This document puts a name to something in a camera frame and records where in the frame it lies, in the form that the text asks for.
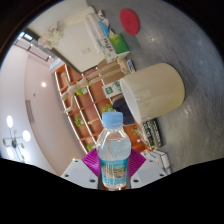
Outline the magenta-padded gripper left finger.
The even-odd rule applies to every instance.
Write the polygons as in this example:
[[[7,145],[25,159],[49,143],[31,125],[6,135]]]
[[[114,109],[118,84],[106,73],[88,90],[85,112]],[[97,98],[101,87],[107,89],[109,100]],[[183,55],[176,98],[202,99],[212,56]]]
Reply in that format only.
[[[100,177],[100,162],[95,149],[82,159],[74,159],[65,169],[62,178],[88,189],[97,189]]]

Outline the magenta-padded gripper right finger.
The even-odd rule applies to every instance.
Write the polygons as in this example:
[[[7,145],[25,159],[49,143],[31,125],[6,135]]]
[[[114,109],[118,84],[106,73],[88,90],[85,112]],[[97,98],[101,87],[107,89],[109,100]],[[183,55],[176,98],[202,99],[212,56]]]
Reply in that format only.
[[[166,176],[164,170],[154,160],[146,159],[137,150],[132,149],[128,160],[130,188],[136,189]]]

